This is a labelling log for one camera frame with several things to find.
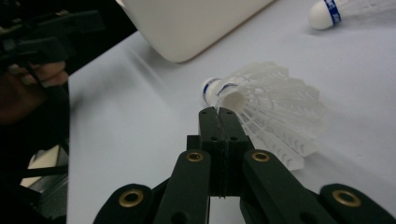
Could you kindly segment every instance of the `human hand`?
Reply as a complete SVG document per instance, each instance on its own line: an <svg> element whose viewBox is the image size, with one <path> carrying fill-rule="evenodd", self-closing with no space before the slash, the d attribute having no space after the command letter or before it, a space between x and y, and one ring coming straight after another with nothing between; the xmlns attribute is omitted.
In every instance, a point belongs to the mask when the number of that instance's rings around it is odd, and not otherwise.
<svg viewBox="0 0 396 224"><path fill-rule="evenodd" d="M59 86L67 82L65 62L32 67L44 87ZM46 94L25 68L11 65L8 72L0 75L0 124L12 124L23 119L46 100Z"/></svg>

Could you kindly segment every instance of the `white tabletop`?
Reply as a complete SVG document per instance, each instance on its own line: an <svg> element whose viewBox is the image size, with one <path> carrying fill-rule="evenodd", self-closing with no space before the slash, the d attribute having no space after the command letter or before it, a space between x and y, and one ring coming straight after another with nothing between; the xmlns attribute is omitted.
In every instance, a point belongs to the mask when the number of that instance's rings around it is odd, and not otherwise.
<svg viewBox="0 0 396 224"><path fill-rule="evenodd" d="M186 63L162 58L135 33L70 78L67 222L92 223L118 188L168 178L206 105L201 84L273 61L320 90L328 107L319 152L293 174L318 192L359 189L396 216L395 13L314 31L314 0L277 0ZM238 199L212 199L211 223L244 223Z"/></svg>

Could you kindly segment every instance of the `floor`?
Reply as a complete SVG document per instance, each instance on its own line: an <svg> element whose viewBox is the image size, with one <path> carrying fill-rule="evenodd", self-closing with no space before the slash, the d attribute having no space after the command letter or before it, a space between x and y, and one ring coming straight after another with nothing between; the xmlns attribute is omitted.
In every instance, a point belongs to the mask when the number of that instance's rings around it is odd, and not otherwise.
<svg viewBox="0 0 396 224"><path fill-rule="evenodd" d="M39 151L31 160L29 168L44 168L67 165L68 156L61 147L56 146L47 151ZM21 185L41 192L36 209L42 216L55 219L66 215L67 209L67 175L25 178Z"/></svg>

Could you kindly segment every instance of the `white shuttlecock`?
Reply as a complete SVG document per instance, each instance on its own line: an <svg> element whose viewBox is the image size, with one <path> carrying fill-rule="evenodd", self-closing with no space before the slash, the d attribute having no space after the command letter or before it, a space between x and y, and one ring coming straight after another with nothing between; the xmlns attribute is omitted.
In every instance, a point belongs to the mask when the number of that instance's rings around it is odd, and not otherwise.
<svg viewBox="0 0 396 224"><path fill-rule="evenodd" d="M271 151L289 170L304 168L304 157L317 151L325 107L319 92L289 77L288 68L253 63L202 88L208 105L235 112L254 147Z"/></svg>
<svg viewBox="0 0 396 224"><path fill-rule="evenodd" d="M317 30L356 18L396 9L395 0L320 0L309 12L309 23Z"/></svg>

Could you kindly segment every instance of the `brass ring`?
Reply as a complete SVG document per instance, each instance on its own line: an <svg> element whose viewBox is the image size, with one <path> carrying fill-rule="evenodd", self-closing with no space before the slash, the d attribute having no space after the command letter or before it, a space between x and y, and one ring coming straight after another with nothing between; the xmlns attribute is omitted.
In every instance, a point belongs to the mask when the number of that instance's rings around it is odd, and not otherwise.
<svg viewBox="0 0 396 224"><path fill-rule="evenodd" d="M187 160L189 161L201 161L204 159L204 155L199 152L191 152L187 154Z"/></svg>
<svg viewBox="0 0 396 224"><path fill-rule="evenodd" d="M255 161L269 161L270 160L270 156L268 156L266 153L263 153L263 152L255 152L255 153L253 153L253 155L251 155L251 157Z"/></svg>
<svg viewBox="0 0 396 224"><path fill-rule="evenodd" d="M348 197L350 197L351 200L346 200L345 198L343 198L342 197L343 194L347 195ZM337 202L339 202L339 203L341 203L341 204L343 204L345 206L348 206L348 207L359 207L359 206L361 206L361 199L359 199L358 196L356 196L355 194L353 194L353 193L351 193L351 192L349 192L347 190L344 190L344 189L334 190L332 192L332 196L334 197L334 199Z"/></svg>
<svg viewBox="0 0 396 224"><path fill-rule="evenodd" d="M127 199L128 196L133 195L134 198ZM135 207L143 201L143 192L140 189L130 189L123 192L120 196L119 203L122 207Z"/></svg>

